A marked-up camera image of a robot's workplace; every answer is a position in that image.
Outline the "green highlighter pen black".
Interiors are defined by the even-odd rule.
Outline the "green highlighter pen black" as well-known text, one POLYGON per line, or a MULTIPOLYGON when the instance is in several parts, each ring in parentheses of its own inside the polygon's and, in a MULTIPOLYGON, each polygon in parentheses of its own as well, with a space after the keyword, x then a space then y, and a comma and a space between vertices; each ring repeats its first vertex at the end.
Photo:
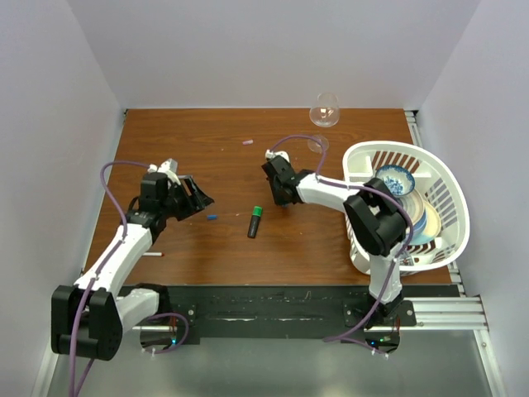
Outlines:
POLYGON ((259 225, 260 225, 260 219, 261 216, 259 215, 252 215, 250 219, 250 224, 247 232, 248 238, 255 238, 259 225))

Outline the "green highlighter cap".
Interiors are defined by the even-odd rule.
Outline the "green highlighter cap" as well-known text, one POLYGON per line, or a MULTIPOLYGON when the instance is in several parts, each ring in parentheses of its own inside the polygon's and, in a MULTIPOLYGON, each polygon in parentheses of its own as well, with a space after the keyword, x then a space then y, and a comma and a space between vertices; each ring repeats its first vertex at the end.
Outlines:
POLYGON ((263 212, 262 207, 254 206, 252 215, 256 216, 256 217, 261 217, 262 216, 262 212, 263 212))

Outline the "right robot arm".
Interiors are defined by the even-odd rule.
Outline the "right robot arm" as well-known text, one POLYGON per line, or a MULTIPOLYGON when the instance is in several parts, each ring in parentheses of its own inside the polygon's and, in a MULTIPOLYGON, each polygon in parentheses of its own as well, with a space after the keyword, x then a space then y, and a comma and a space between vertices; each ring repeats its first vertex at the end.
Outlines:
POLYGON ((315 171, 295 171, 283 152, 269 151, 262 169, 266 174, 274 203, 315 204, 344 213, 357 242, 369 254, 368 312, 349 331, 328 337, 342 339, 361 329, 369 320, 388 324, 398 314, 402 283, 398 258, 412 238, 412 221, 381 179, 364 184, 346 184, 315 171))

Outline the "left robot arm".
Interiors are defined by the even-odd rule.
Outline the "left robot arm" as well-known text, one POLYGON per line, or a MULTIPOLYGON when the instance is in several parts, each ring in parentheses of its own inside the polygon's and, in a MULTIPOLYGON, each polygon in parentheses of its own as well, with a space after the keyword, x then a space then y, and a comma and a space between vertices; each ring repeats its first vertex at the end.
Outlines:
POLYGON ((179 178, 169 170, 145 174, 139 195, 131 201, 107 249, 73 285, 61 285, 52 294, 52 351, 109 361, 124 334, 138 323, 145 319, 165 323, 171 304, 163 285, 139 284, 124 298, 118 294, 169 219, 190 218, 213 202, 189 175, 179 178))

